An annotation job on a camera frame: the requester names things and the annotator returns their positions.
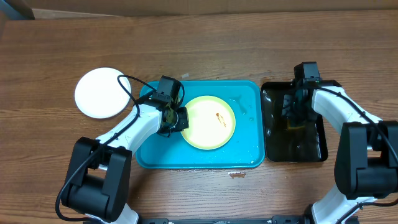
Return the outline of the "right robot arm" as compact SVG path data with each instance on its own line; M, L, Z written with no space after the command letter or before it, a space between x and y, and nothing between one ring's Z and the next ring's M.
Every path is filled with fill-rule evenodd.
M323 80L315 62L295 66L282 116L289 128L325 118L340 134L335 185L309 208L311 223L353 222L367 206L392 207L380 200L397 192L397 121L384 121L355 103L334 80Z

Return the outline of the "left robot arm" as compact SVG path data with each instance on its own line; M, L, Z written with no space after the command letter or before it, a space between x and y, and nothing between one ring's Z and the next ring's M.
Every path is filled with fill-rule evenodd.
M60 206L83 214L86 223L137 223L139 216L127 204L132 155L155 133L188 128L185 107L148 100L106 134L75 143L65 183L57 195L55 212L65 221Z

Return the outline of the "white plate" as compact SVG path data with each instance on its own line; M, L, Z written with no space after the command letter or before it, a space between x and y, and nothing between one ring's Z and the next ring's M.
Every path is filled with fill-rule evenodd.
M115 68L101 67L86 73L77 83L74 99L78 109L95 119L115 116L129 103L131 84Z

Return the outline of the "yellow green sponge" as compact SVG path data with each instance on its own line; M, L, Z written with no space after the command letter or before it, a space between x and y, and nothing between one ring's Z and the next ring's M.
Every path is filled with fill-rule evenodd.
M305 127L305 124L303 124L303 123L295 123L295 122L291 122L291 121L287 122L288 130L302 129L304 127Z

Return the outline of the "yellow plate with stain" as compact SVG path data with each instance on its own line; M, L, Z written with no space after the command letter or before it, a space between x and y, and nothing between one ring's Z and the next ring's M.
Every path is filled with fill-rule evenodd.
M236 118L227 102L215 96L199 96L186 105L188 128L182 136L191 146L214 150L225 145L233 136Z

